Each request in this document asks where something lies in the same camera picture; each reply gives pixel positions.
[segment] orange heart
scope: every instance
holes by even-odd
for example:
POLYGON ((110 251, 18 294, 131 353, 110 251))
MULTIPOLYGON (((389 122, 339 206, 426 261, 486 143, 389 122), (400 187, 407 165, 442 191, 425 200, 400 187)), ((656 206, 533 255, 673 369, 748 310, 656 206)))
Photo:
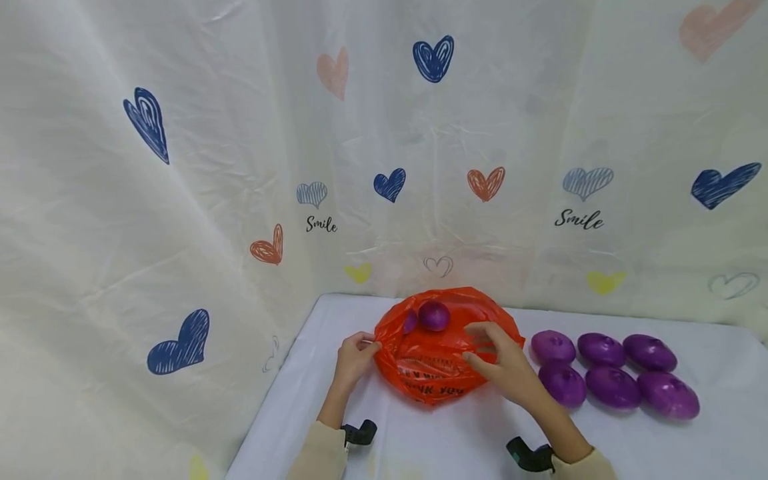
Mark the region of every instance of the orange heart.
POLYGON ((502 182, 504 182, 504 176, 506 174, 507 171, 504 167, 499 167, 493 170, 486 180, 485 175, 483 175, 480 170, 470 170, 467 174, 467 182, 469 183, 469 188, 475 192, 475 195, 477 195, 483 202, 487 202, 488 200, 491 200, 498 192, 498 189, 502 187, 502 182))
POLYGON ((250 254, 266 263, 280 265, 283 259, 283 227, 278 223, 275 225, 272 243, 266 240, 258 240, 250 245, 250 254))
POLYGON ((329 92, 339 100, 344 101, 344 89, 346 78, 349 75, 349 59, 346 56, 346 47, 341 47, 336 61, 329 55, 322 54, 317 59, 317 76, 326 86, 329 92))
POLYGON ((694 8, 680 25, 680 41, 705 62, 749 20, 763 0, 733 0, 720 13, 711 5, 694 8))

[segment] purple onion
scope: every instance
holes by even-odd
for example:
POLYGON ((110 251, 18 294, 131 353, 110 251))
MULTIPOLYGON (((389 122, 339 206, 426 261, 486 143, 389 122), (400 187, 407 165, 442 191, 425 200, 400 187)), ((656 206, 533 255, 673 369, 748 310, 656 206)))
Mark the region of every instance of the purple onion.
POLYGON ((624 347, 602 333, 585 333, 578 337, 578 351, 591 365, 623 366, 627 362, 624 347))
POLYGON ((408 316, 406 322, 403 324, 402 332, 406 335, 411 333, 416 328, 416 324, 419 323, 419 318, 416 316, 416 312, 413 309, 408 309, 408 316))
POLYGON ((584 379, 566 362, 545 363, 538 370, 538 379, 549 395, 567 409, 577 409, 587 398, 584 379))
POLYGON ((587 371, 587 388, 605 405, 616 410, 634 410, 642 396, 637 382, 624 370, 595 366, 587 371))
POLYGON ((429 300, 419 307, 419 322, 433 332, 441 332, 448 326, 451 312, 440 302, 429 300))
POLYGON ((649 335, 629 335, 624 339, 624 351, 632 362, 651 372, 671 372, 677 366, 672 350, 649 335))
POLYGON ((540 364, 555 360, 571 363, 576 359, 576 347, 571 339, 554 330, 544 330, 533 335, 531 351, 540 364))
POLYGON ((643 372, 637 385, 650 406, 668 419, 691 420, 699 415, 699 397, 671 373, 643 372))

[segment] white curtain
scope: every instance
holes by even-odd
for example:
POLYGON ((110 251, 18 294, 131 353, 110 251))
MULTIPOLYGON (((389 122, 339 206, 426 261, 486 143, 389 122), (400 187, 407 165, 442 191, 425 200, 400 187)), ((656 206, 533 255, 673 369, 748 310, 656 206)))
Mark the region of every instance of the white curtain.
POLYGON ((0 476, 223 478, 322 293, 768 339, 768 7, 711 3, 4 0, 0 476))

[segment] heart outline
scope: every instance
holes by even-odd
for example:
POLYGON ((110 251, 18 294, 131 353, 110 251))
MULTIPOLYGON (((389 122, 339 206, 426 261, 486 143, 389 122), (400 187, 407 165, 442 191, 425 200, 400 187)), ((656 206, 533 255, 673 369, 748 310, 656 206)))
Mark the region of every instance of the heart outline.
POLYGON ((326 90, 344 101, 346 81, 349 78, 349 56, 345 46, 339 50, 336 60, 328 54, 322 54, 317 58, 317 76, 326 90))
POLYGON ((166 165, 170 165, 160 103, 149 90, 141 87, 134 89, 134 101, 136 102, 135 106, 127 98, 123 99, 125 114, 141 138, 144 139, 144 143, 149 145, 154 154, 166 165))
POLYGON ((373 190, 394 204, 395 200, 397 200, 397 196, 400 195, 400 190, 402 190, 402 187, 405 184, 406 171, 402 168, 396 168, 395 170, 392 170, 389 178, 384 174, 377 174, 373 179, 373 190))
POLYGON ((280 339, 277 338, 277 335, 272 335, 272 355, 270 355, 269 358, 266 359, 266 362, 264 362, 264 366, 261 367, 262 373, 267 373, 273 368, 272 366, 270 366, 270 360, 275 359, 275 356, 277 355, 277 352, 279 349, 280 349, 280 339))
POLYGON ((582 202, 590 195, 608 186, 614 179, 614 171, 608 167, 593 168, 587 172, 583 168, 574 168, 563 177, 563 190, 577 195, 582 202))
POLYGON ((187 315, 176 340, 164 340, 147 354, 147 368, 155 375, 168 375, 205 360, 210 317, 205 309, 187 315))
POLYGON ((453 58, 453 46, 451 35, 443 37, 434 48, 425 41, 413 44, 413 61, 425 80, 436 84, 445 77, 453 58))
POLYGON ((740 296, 747 295, 752 290, 755 290, 758 285, 760 285, 760 277, 756 273, 742 272, 742 273, 737 273, 736 275, 732 275, 730 278, 727 275, 721 273, 720 275, 715 275, 712 278, 710 278, 709 283, 707 283, 707 288, 709 288, 711 293, 717 295, 719 298, 723 300, 733 300, 735 298, 739 298, 740 296), (716 292, 713 289, 715 282, 717 282, 719 279, 723 279, 723 287, 725 287, 729 283, 739 278, 748 278, 749 281, 747 281, 746 285, 744 285, 741 288, 741 290, 739 290, 738 292, 735 292, 731 296, 723 297, 720 293, 716 292))
POLYGON ((272 243, 257 240, 250 245, 250 254, 259 261, 280 265, 283 260, 283 226, 275 225, 272 232, 272 243))
POLYGON ((719 12, 712 5, 699 5, 680 23, 680 43, 704 63, 744 26, 762 3, 763 0, 733 0, 719 12))
POLYGON ((504 183, 506 174, 504 167, 497 167, 486 179, 480 170, 470 170, 467 173, 467 183, 472 192, 485 203, 496 196, 498 189, 504 183))
POLYGON ((760 172, 762 164, 753 162, 734 168, 728 175, 717 170, 702 170, 690 188, 690 194, 708 210, 718 205, 744 188, 760 172))
POLYGON ((328 196, 328 187, 323 182, 312 182, 311 184, 300 184, 296 187, 296 199, 299 204, 314 205, 320 210, 320 204, 328 196))
POLYGON ((365 262, 357 268, 351 265, 347 265, 344 267, 344 271, 349 278, 355 281, 355 283, 362 285, 371 277, 371 273, 373 272, 373 265, 371 265, 369 262, 365 262))
POLYGON ((627 278, 626 272, 616 272, 606 275, 599 271, 587 273, 587 285, 597 295, 606 296, 616 290, 627 278))
POLYGON ((434 258, 425 258, 422 263, 424 264, 424 267, 429 270, 430 273, 434 273, 435 275, 439 276, 440 278, 446 278, 449 273, 451 273, 451 270, 453 270, 453 259, 447 255, 443 255, 442 257, 435 260, 434 258), (441 275, 440 272, 434 271, 429 266, 429 261, 432 261, 435 264, 435 269, 437 269, 440 266, 440 263, 445 260, 448 262, 448 268, 445 269, 445 272, 441 275))

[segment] white table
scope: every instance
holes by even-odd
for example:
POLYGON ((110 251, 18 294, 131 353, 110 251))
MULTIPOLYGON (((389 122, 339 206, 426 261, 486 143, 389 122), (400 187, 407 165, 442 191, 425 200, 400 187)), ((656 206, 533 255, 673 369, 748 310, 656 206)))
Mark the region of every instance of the white table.
MULTIPOLYGON (((227 480, 285 478, 333 377, 345 337, 372 332, 398 300, 320 297, 296 338, 227 480)), ((664 422, 638 409, 618 415, 592 398, 573 414, 622 480, 768 478, 768 350, 745 329, 705 323, 507 309, 527 339, 556 329, 575 340, 595 331, 620 341, 631 333, 661 338, 677 354, 675 374, 693 387, 701 414, 690 423, 664 422)), ((585 368, 577 360, 574 367, 585 368)), ((457 402, 427 409, 405 399, 372 366, 350 399, 345 423, 379 427, 370 447, 350 451, 345 480, 492 480, 540 478, 506 452, 520 435, 532 448, 546 443, 531 417, 490 385, 457 402)))

